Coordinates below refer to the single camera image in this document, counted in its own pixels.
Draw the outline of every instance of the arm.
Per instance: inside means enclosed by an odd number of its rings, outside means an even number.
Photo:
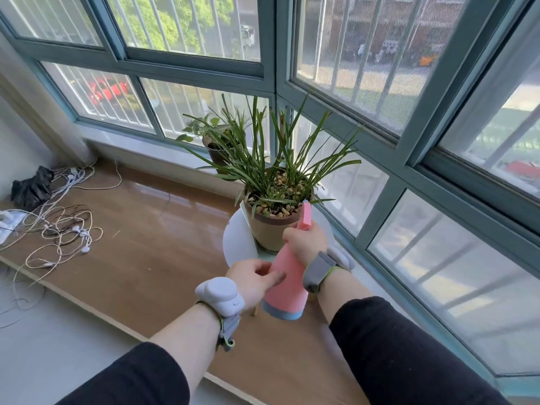
[[[283,272],[268,274],[270,265],[251,259],[228,270],[226,276],[244,298],[244,311],[285,278]],[[133,348],[58,403],[188,405],[214,359],[219,331],[218,315],[206,304],[195,304],[149,342]]]
[[[283,234],[298,260],[309,265],[327,240],[316,224]],[[509,405],[465,363],[372,293],[355,276],[334,270],[318,300],[330,331],[372,405]]]

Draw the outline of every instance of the window pane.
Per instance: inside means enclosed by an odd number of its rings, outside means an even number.
[[[233,94],[231,92],[215,91],[213,89],[197,88],[188,85],[173,84],[172,82],[155,81],[153,79],[141,78],[143,87],[152,103],[152,106],[158,117],[159,124],[169,139],[176,139],[179,135],[185,134],[182,129],[191,121],[184,114],[196,117],[204,117],[208,113],[217,112],[221,116],[221,109],[224,108],[222,94],[225,97],[227,107],[230,112],[233,108],[238,109],[240,114],[244,114],[249,119],[249,105],[253,103],[252,96]],[[264,119],[263,131],[265,135],[266,151],[270,151],[269,138],[269,116],[268,99],[258,98],[257,107],[263,110],[266,107],[266,118]],[[253,143],[253,129],[251,121],[246,128],[247,145]],[[196,136],[194,141],[197,145],[202,145],[202,140]]]
[[[302,147],[315,129],[316,125],[300,116],[295,128],[293,142],[295,150]],[[312,163],[324,159],[338,146],[341,144],[337,139],[326,132],[320,132],[309,151],[308,159],[315,153]],[[357,236],[381,194],[388,175],[355,153],[347,155],[344,161],[354,159],[361,159],[362,163],[345,166],[326,176],[316,193],[322,199],[335,199],[325,202],[325,207],[353,236]]]
[[[540,281],[412,192],[369,246],[497,374],[540,371]]]
[[[376,15],[376,0],[323,1],[302,5],[296,76],[401,135],[464,4],[382,0]]]
[[[129,77],[49,62],[42,65],[80,116],[156,133]]]
[[[130,47],[260,61],[257,0],[108,2]]]
[[[449,131],[441,145],[536,197],[540,197],[540,58],[484,126]]]
[[[22,37],[101,46],[79,0],[0,0],[0,8]]]

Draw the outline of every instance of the person's left hand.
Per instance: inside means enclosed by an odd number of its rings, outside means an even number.
[[[237,261],[226,273],[226,277],[232,279],[238,292],[244,298],[246,305],[244,311],[254,308],[265,296],[267,290],[277,286],[284,279],[287,273],[268,273],[269,261],[251,258],[249,260]]]

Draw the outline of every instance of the hand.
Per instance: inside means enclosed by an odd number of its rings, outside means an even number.
[[[309,230],[287,227],[283,231],[283,240],[289,243],[291,251],[304,267],[307,267],[320,251],[326,253],[328,248],[328,238],[316,222],[312,222]]]
[[[285,272],[268,273],[271,265],[270,261],[250,258],[237,261],[226,273],[225,276],[236,283],[238,292],[244,298],[244,311],[255,307],[265,296],[266,290],[285,279]]]

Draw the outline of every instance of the gray floor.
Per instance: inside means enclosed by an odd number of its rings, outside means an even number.
[[[137,344],[51,291],[26,311],[4,312],[17,307],[11,275],[0,267],[0,403],[54,404]],[[22,282],[16,285],[19,297],[27,299],[21,300],[23,308],[41,298],[39,285],[28,290]],[[191,404],[247,403],[203,380]]]

